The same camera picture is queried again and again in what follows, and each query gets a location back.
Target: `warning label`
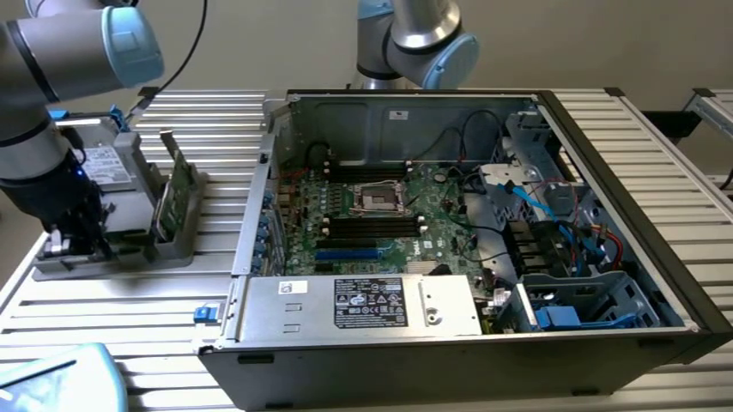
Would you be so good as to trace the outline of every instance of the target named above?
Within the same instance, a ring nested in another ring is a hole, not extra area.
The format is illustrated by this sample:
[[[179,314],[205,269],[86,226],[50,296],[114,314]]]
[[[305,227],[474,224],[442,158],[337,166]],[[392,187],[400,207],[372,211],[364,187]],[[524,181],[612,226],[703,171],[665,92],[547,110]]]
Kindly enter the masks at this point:
[[[408,326],[402,279],[336,279],[334,324],[340,329]]]
[[[86,148],[87,161],[82,168],[98,185],[113,183],[130,183],[130,174],[127,174],[126,165],[119,160],[117,151],[111,147]]]

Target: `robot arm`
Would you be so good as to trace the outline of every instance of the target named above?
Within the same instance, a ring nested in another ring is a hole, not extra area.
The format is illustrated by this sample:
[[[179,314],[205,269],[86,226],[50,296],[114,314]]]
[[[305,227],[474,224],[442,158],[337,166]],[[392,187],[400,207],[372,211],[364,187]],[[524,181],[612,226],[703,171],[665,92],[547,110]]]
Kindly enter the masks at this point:
[[[354,88],[457,88],[479,56],[453,0],[360,0]]]
[[[69,249],[106,255],[101,191],[46,105],[133,88],[163,74],[142,13],[109,4],[27,0],[39,18],[0,23],[0,189],[47,232],[61,232]]]

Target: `white sticker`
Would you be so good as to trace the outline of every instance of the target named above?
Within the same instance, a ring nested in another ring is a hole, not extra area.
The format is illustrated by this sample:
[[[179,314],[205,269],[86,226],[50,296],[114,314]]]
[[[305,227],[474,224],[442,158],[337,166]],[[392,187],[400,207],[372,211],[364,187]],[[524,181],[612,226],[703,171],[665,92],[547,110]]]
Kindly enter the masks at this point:
[[[133,179],[127,174],[126,165],[119,160],[117,151],[110,146],[103,148],[86,148],[87,161],[82,168],[98,185],[130,183]]]
[[[306,294],[309,293],[309,281],[281,282],[278,294]]]
[[[401,110],[390,111],[390,120],[408,120],[410,118],[410,112]]]

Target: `motherboard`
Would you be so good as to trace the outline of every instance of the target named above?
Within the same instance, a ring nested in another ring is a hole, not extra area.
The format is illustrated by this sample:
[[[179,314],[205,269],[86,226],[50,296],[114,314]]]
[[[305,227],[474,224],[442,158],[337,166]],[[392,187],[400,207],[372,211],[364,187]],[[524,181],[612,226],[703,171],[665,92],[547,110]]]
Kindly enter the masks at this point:
[[[466,247],[472,230],[456,223],[465,221],[466,209],[450,200],[457,168],[421,164],[390,173],[360,171],[288,175],[278,194],[289,244],[286,274],[437,270],[480,276],[480,255]]]

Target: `sticker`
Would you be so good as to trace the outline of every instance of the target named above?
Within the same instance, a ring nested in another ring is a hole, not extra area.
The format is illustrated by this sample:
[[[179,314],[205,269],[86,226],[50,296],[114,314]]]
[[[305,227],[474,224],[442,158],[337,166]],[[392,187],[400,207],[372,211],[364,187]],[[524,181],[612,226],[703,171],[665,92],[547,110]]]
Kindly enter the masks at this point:
[[[82,168],[98,185],[114,183],[130,183],[133,179],[127,173],[126,165],[119,160],[117,151],[110,146],[103,148],[86,148],[87,161]]]
[[[401,110],[390,111],[390,120],[408,120],[410,118],[410,112]]]
[[[306,294],[309,293],[309,281],[281,282],[278,294]]]
[[[334,324],[340,329],[406,327],[402,279],[336,279]]]

